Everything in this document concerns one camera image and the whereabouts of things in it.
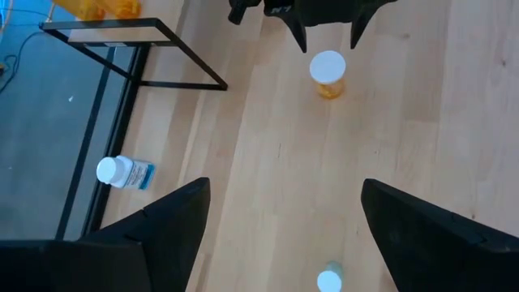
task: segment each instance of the black metal frame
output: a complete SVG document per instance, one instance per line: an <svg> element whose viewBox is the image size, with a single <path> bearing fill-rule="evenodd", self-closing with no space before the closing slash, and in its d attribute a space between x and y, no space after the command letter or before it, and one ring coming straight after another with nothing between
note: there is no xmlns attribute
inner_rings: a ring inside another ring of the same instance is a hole
<svg viewBox="0 0 519 292"><path fill-rule="evenodd" d="M69 37L60 32L60 30L72 29L103 29L103 28L155 28L159 30L169 41L114 41L114 42L81 42L69 41ZM105 67L104 74L101 77L98 93L104 92L104 86L108 79L106 69L119 73L126 79L122 96L118 104L118 110L110 130L109 141L105 149L105 156L117 156L122 151L122 146L130 123L131 113L135 105L135 100L140 86L153 86L160 88L183 88L183 89L204 89L204 90L220 90L225 91L228 88L227 83L209 66L207 65L192 49L190 49L174 32L172 32L160 19L118 19L118 20L100 20L100 21L71 21L71 22L50 22L40 25L40 29L47 32L51 36L63 41L67 45L72 46L79 52L87 55L93 60L99 62ZM126 47L135 47L132 56L130 68L128 71L123 70L113 64L113 52L108 55L108 59L92 52L87 47L114 47L124 45ZM204 72L209 74L217 83L216 84L197 84L183 82L161 82L142 80L144 68L148 60L151 46L176 46L185 53L193 62L195 62ZM99 107L92 107L90 116L96 117ZM91 131L85 131L85 137L81 148L84 155L80 155L76 162L75 171L72 176L71 185L63 207L62 216L59 222L56 239L63 239L68 219L71 215L75 199L75 191L79 185L80 176L83 172L84 160L86 159L86 151L90 145L93 127L95 126L95 118L90 118L88 125ZM92 194L92 201L88 208L88 215L83 227L83 235L98 230L104 216L105 207L108 202L110 186L100 182L96 182Z"/></svg>

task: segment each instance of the bottle label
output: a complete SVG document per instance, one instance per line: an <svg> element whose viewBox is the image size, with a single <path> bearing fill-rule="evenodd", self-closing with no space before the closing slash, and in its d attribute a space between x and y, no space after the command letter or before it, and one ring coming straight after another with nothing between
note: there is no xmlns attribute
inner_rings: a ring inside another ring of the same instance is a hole
<svg viewBox="0 0 519 292"><path fill-rule="evenodd" d="M152 180L155 167L147 162L133 161L125 188L144 190Z"/></svg>

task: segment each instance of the black cable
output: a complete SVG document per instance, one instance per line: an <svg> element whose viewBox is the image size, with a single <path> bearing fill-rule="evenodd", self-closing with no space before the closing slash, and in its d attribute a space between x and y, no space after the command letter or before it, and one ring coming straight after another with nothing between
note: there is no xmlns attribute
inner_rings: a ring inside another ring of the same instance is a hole
<svg viewBox="0 0 519 292"><path fill-rule="evenodd" d="M7 79L7 81L4 83L4 85L0 88L0 94L3 93L3 91L6 89L7 85L9 85L9 83L16 77L16 73L18 73L18 68L19 68L19 63L21 61L21 58L22 58L22 53L24 51L24 47L25 45L27 44L27 42L32 39L33 37L37 36L37 35L41 35L41 34L45 34L44 32L33 32L31 33L29 36L27 36L24 40L24 42L22 42L22 45L19 47L19 50L18 50L18 53L17 54L8 54L3 60L4 62L6 63L6 65L9 66L8 64L8 61L10 58L13 58L14 59L14 62L12 63L11 66L9 66L9 71L11 71L11 76L9 76L9 78Z"/></svg>
<svg viewBox="0 0 519 292"><path fill-rule="evenodd" d="M4 10L4 11L18 11L18 12L27 12L27 13L33 13L33 14L38 14L38 15L43 15L44 17L47 17L48 15L45 14L45 13L42 13L42 12L38 12L38 11L32 11L32 10L27 10L27 9L16 9L16 8L0 8L0 10Z"/></svg>

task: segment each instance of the white bottle cap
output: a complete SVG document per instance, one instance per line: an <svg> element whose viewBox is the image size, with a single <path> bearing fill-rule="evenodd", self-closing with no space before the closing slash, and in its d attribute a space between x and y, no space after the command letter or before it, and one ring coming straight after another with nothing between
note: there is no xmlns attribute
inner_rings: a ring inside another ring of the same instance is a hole
<svg viewBox="0 0 519 292"><path fill-rule="evenodd" d="M113 183L122 177L124 164L117 158L105 157L97 165L97 179L102 183Z"/></svg>
<svg viewBox="0 0 519 292"><path fill-rule="evenodd" d="M340 292L342 280L339 275L332 271L324 271L317 277L317 287L321 292Z"/></svg>
<svg viewBox="0 0 519 292"><path fill-rule="evenodd" d="M336 51L318 53L310 62L310 75L319 84L334 84L344 76L346 60Z"/></svg>

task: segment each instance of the wooden floor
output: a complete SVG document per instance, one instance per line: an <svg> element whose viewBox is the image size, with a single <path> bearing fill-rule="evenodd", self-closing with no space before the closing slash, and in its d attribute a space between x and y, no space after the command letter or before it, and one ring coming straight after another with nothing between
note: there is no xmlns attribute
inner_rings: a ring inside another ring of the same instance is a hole
<svg viewBox="0 0 519 292"><path fill-rule="evenodd" d="M329 260L344 291L395 291L359 201L365 178L519 236L519 1L400 0L353 51L348 24L308 28L307 54L261 8L241 26L228 12L191 0L182 37L229 91L141 89L123 153L157 176L148 192L113 191L104 220L210 177L189 291L317 291ZM308 74L326 49L349 65L335 101ZM169 60L150 66L186 65Z"/></svg>

